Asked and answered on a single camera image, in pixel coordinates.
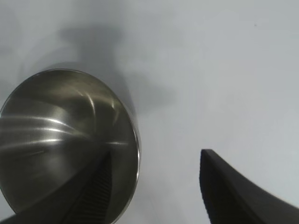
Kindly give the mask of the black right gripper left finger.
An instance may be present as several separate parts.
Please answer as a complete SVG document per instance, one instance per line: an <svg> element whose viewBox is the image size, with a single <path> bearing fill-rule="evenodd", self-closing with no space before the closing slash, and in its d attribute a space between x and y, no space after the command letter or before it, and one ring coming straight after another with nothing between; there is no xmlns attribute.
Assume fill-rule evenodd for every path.
<svg viewBox="0 0 299 224"><path fill-rule="evenodd" d="M4 224L103 224L112 194L112 160L106 153L67 183Z"/></svg>

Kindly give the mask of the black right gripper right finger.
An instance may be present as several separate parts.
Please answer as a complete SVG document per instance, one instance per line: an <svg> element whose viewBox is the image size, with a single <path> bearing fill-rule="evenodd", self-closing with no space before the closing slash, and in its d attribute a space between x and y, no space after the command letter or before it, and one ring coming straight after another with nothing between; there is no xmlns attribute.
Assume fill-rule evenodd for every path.
<svg viewBox="0 0 299 224"><path fill-rule="evenodd" d="M297 224L299 209L260 188L215 151L200 154L199 185L213 224Z"/></svg>

